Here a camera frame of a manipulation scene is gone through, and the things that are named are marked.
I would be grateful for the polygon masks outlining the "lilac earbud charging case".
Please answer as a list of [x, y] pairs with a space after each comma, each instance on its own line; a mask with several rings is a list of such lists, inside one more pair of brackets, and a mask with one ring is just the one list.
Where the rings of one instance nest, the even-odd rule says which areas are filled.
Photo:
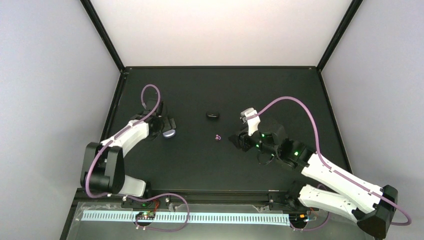
[[163, 135], [163, 137], [165, 139], [170, 139], [170, 138], [172, 138], [172, 137], [174, 137], [176, 135], [176, 130], [175, 129], [170, 129], [170, 130], [164, 131], [162, 133], [162, 135]]

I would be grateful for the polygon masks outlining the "black earbud holder insert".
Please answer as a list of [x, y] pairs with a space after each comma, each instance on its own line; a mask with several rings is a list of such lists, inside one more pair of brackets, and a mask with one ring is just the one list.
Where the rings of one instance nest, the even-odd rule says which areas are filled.
[[220, 113], [218, 111], [207, 111], [205, 115], [209, 120], [217, 120], [220, 117]]

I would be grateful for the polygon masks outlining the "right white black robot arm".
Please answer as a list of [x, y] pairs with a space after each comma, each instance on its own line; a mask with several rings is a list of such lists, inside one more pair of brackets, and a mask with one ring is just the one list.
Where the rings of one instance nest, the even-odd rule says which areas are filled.
[[301, 206], [319, 208], [345, 217], [370, 236], [385, 239], [398, 201], [398, 190], [391, 185], [383, 187], [362, 180], [319, 157], [304, 143], [288, 137], [284, 127], [276, 124], [269, 129], [258, 127], [255, 131], [245, 127], [231, 135], [229, 141], [239, 150], [257, 149], [259, 154], [291, 171], [301, 173], [329, 187], [321, 190], [309, 184], [296, 183], [294, 190], [286, 193], [285, 204], [293, 210]]

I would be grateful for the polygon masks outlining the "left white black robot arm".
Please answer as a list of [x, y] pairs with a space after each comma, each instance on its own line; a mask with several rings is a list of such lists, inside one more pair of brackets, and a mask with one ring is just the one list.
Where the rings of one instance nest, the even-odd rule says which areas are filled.
[[124, 128], [85, 148], [80, 184], [92, 198], [105, 195], [142, 197], [149, 183], [131, 177], [125, 171], [125, 156], [141, 141], [176, 134], [175, 120], [168, 115], [162, 100], [150, 99], [144, 110], [134, 115]]

